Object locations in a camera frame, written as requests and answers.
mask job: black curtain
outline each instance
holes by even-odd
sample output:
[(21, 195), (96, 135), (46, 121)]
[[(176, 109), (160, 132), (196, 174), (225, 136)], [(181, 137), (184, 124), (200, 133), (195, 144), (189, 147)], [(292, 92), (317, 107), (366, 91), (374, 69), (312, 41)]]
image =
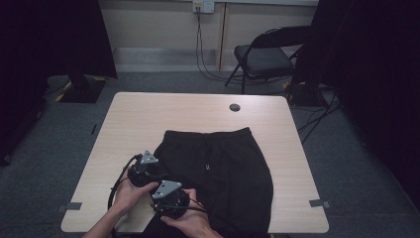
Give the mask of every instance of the black curtain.
[(2, 1), (0, 33), (3, 158), (34, 117), (50, 76), (117, 73), (97, 0)]
[(368, 147), (420, 208), (419, 1), (320, 0), (293, 79), (336, 86)]

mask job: black pants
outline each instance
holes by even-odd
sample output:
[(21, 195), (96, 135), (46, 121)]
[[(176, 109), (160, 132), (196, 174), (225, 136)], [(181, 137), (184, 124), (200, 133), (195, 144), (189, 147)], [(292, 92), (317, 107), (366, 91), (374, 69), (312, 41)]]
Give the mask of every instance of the black pants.
[(170, 180), (197, 190), (214, 230), (224, 237), (266, 236), (272, 180), (250, 128), (210, 134), (166, 131), (155, 156)]

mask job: black controller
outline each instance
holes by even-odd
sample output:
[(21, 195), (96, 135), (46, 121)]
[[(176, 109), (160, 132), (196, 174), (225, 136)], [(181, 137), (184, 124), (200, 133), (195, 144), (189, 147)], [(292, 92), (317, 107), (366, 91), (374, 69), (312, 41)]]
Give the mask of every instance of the black controller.
[(158, 215), (177, 219), (185, 213), (189, 196), (181, 189), (182, 183), (166, 180), (166, 174), (159, 169), (159, 160), (149, 151), (137, 158), (128, 171), (128, 177), (130, 182), (138, 187), (152, 181), (159, 182), (159, 187), (152, 194), (152, 208)]

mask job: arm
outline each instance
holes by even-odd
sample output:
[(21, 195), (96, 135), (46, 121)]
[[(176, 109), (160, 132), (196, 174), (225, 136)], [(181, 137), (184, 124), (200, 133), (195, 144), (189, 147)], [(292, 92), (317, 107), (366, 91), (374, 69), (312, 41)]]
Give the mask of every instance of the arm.
[[(193, 200), (196, 200), (195, 189), (186, 189), (185, 192)], [(197, 203), (192, 200), (189, 201), (189, 206), (191, 207), (200, 207)], [(190, 238), (220, 238), (216, 231), (214, 231), (209, 224), (209, 218), (206, 213), (196, 210), (186, 210), (178, 219), (174, 220), (170, 217), (163, 216), (161, 221), (166, 223), (169, 226), (173, 226), (180, 231), (182, 231), (186, 236)]]
[(122, 179), (115, 195), (114, 204), (83, 237), (107, 237), (120, 218), (136, 205), (140, 197), (157, 186), (157, 182), (151, 182), (143, 187), (136, 187), (128, 179)]

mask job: table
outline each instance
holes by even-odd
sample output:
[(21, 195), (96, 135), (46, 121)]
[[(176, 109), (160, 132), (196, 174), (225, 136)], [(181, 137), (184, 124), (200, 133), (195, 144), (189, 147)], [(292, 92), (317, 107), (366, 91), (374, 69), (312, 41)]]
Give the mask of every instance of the table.
[[(234, 112), (236, 103), (241, 110)], [(86, 232), (106, 212), (110, 187), (130, 158), (161, 143), (166, 130), (211, 133), (250, 127), (271, 172), (274, 194), (269, 233), (323, 233), (329, 225), (287, 102), (283, 97), (120, 92), (110, 106), (61, 223), (64, 232)], [(117, 224), (142, 232), (152, 216), (143, 197)]]

